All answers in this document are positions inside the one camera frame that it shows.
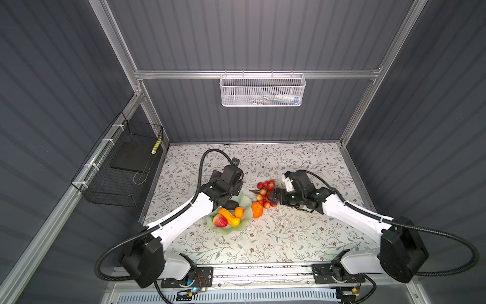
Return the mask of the aluminium mounting rail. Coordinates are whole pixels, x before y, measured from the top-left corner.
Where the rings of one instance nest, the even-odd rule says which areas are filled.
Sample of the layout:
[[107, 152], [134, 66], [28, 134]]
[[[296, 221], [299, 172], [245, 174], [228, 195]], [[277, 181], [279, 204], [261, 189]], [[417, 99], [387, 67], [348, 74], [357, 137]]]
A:
[[[315, 281], [312, 265], [318, 262], [285, 262], [285, 263], [240, 263], [240, 264], [213, 264], [200, 265], [212, 267], [212, 285], [210, 290], [237, 290], [258, 288], [305, 288], [305, 287], [352, 287], [356, 280], [348, 283], [337, 283], [333, 279], [330, 282], [318, 284]], [[413, 279], [409, 283], [400, 283], [393, 280], [387, 274], [368, 274], [380, 286], [409, 286], [418, 285], [418, 280]], [[105, 293], [114, 292], [143, 292], [155, 291], [151, 285], [148, 288], [140, 288], [134, 281], [109, 282]]]

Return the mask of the red lychee fruit bunch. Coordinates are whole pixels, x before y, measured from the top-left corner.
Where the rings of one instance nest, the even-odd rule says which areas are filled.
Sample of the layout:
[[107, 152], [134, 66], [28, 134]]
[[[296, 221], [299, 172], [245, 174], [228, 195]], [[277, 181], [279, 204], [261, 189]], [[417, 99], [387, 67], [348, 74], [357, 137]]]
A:
[[259, 182], [256, 189], [250, 190], [256, 195], [256, 201], [264, 208], [270, 209], [277, 207], [277, 203], [273, 202], [272, 192], [275, 190], [275, 180]]

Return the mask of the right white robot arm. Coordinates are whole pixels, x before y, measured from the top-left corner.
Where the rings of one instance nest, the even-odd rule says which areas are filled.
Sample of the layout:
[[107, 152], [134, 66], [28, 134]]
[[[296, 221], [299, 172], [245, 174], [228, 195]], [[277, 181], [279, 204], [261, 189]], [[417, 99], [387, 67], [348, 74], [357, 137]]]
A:
[[398, 282], [410, 282], [429, 257], [419, 233], [411, 228], [413, 222], [405, 217], [395, 220], [355, 205], [328, 183], [317, 188], [310, 175], [305, 170], [286, 172], [282, 176], [285, 186], [270, 191], [270, 202], [340, 220], [377, 244], [369, 250], [342, 250], [331, 261], [329, 271], [333, 279], [347, 282], [354, 275], [387, 274]]

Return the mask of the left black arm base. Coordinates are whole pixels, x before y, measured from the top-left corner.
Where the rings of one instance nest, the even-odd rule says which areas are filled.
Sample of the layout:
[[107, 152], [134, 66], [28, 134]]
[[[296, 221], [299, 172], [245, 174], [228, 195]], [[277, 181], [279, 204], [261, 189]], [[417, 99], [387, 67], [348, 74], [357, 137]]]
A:
[[213, 267], [196, 267], [191, 269], [183, 279], [162, 279], [162, 288], [208, 288], [213, 283]]

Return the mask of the dark fake avocado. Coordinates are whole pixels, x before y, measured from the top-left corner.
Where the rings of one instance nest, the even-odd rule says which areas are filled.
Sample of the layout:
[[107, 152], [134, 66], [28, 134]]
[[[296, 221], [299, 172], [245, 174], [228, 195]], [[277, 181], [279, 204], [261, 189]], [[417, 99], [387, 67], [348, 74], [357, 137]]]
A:
[[226, 202], [226, 204], [224, 205], [224, 208], [227, 209], [227, 210], [235, 210], [236, 208], [239, 207], [239, 203], [234, 201], [234, 200], [229, 200], [228, 202]]

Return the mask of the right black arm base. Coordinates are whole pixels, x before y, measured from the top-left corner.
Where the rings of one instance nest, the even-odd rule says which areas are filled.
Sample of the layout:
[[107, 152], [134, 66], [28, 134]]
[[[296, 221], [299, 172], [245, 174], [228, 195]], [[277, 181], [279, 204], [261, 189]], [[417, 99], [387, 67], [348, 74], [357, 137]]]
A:
[[360, 285], [366, 279], [362, 274], [349, 274], [343, 267], [332, 263], [314, 263], [311, 272], [316, 284], [357, 283]]

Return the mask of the large fake orange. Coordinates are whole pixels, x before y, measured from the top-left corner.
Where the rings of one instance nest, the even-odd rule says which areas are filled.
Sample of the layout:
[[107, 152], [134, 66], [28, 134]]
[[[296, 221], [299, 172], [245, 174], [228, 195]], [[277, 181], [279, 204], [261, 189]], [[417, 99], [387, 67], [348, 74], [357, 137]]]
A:
[[254, 219], [258, 219], [263, 215], [263, 205], [258, 201], [252, 203], [251, 210]]

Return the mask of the red yellow fake apple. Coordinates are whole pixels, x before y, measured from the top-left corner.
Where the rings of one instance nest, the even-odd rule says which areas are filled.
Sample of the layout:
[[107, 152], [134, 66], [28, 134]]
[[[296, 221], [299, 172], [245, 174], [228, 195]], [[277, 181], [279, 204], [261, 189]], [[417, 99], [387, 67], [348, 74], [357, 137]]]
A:
[[216, 214], [213, 218], [213, 224], [216, 227], [227, 227], [229, 225], [229, 222], [223, 215]]

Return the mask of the yellow tube in basket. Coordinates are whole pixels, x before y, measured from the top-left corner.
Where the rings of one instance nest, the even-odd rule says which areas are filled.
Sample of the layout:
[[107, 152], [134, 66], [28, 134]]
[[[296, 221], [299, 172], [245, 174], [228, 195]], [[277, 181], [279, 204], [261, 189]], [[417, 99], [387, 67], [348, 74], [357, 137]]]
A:
[[159, 136], [158, 139], [156, 140], [152, 150], [151, 150], [152, 155], [155, 155], [157, 153], [160, 145], [162, 144], [162, 141], [163, 141], [163, 138], [161, 136]]

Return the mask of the white vented panel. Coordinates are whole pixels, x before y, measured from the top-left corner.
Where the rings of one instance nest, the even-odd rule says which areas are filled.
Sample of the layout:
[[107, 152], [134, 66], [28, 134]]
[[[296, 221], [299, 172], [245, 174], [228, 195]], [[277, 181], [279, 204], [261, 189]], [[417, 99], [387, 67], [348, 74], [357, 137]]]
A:
[[335, 290], [326, 288], [283, 288], [250, 290], [210, 290], [190, 298], [164, 292], [170, 303], [340, 303]]

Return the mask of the tubes in white basket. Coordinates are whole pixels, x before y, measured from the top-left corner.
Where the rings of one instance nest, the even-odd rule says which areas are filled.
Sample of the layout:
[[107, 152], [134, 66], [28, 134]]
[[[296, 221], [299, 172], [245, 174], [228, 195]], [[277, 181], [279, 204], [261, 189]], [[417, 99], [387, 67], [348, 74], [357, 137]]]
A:
[[301, 104], [301, 96], [293, 94], [278, 94], [274, 96], [260, 96], [253, 100], [256, 105], [291, 105], [299, 106]]

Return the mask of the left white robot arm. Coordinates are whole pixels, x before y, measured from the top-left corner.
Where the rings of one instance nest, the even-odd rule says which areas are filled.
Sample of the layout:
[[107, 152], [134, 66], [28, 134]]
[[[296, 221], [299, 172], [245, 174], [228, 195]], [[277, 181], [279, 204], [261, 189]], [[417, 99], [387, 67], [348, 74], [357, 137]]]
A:
[[237, 196], [243, 185], [244, 173], [236, 165], [215, 170], [209, 182], [200, 186], [195, 202], [188, 201], [169, 215], [147, 225], [154, 228], [136, 241], [122, 247], [120, 263], [129, 276], [146, 288], [158, 279], [174, 279], [191, 285], [196, 277], [196, 264], [185, 254], [169, 255], [169, 245], [199, 219], [224, 207]]

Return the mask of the small fake orange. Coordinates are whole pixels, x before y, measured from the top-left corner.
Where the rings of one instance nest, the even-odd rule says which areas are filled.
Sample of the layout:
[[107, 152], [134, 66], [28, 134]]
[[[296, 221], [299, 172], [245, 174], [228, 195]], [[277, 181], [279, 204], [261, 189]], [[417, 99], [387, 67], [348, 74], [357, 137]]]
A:
[[243, 207], [238, 206], [234, 210], [234, 215], [239, 219], [243, 218], [244, 214], [245, 214], [245, 210], [243, 209]]

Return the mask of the yellow fake squash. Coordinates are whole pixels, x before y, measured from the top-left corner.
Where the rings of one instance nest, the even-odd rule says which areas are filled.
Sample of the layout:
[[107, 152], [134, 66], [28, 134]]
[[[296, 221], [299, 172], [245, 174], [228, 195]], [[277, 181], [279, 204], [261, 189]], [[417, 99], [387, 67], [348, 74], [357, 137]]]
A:
[[230, 211], [225, 208], [220, 208], [218, 213], [223, 215], [229, 222], [229, 225], [232, 227], [236, 227], [240, 225], [240, 219], [233, 215]]

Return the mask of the green wavy fruit bowl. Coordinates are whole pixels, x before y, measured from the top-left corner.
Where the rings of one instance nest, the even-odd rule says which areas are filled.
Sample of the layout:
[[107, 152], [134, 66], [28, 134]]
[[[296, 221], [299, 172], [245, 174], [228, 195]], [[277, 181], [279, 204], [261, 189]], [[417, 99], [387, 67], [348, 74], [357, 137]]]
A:
[[232, 232], [242, 231], [247, 223], [253, 219], [252, 201], [243, 191], [237, 196], [233, 196], [231, 200], [238, 203], [239, 210], [225, 209], [221, 211], [221, 207], [218, 207], [205, 217], [209, 230], [228, 235]]

